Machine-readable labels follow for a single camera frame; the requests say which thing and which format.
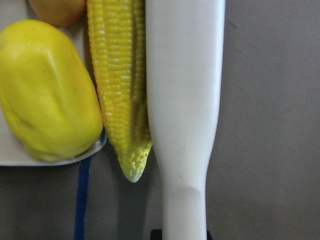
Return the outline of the white hand brush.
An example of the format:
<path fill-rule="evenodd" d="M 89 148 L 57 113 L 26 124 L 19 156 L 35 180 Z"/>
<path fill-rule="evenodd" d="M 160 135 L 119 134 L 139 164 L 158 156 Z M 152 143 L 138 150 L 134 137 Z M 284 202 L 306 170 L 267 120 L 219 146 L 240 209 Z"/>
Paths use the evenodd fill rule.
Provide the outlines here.
<path fill-rule="evenodd" d="M 147 108 L 162 182 L 162 238 L 205 240 L 220 108 L 223 0 L 148 0 Z"/>

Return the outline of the yellow toy corn cob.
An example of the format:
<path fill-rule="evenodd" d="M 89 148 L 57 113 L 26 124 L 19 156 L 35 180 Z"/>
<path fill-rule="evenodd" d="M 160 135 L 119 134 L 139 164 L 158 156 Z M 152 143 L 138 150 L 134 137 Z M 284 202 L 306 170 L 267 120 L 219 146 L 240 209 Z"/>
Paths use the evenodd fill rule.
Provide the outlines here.
<path fill-rule="evenodd" d="M 126 179 L 142 176 L 152 147 L 143 0 L 89 0 L 88 36 L 104 128 Z"/>

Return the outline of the yellow toy pepper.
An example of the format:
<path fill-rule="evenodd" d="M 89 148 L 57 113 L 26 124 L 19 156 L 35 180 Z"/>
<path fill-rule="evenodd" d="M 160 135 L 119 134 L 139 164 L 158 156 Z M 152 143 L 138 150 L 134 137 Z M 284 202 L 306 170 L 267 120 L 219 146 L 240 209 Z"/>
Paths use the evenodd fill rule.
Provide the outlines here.
<path fill-rule="evenodd" d="M 43 21 L 1 31 L 0 105 L 13 135 L 44 162 L 74 159 L 103 131 L 96 89 L 75 45 Z"/>

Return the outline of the orange toy food piece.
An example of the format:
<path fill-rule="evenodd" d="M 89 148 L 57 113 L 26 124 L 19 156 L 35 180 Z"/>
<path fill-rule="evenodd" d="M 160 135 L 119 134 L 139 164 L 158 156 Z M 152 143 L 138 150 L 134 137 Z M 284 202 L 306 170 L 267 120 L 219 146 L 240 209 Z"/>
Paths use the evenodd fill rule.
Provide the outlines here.
<path fill-rule="evenodd" d="M 55 27 L 68 27 L 77 23 L 87 9 L 86 0 L 29 0 L 35 14 Z"/>

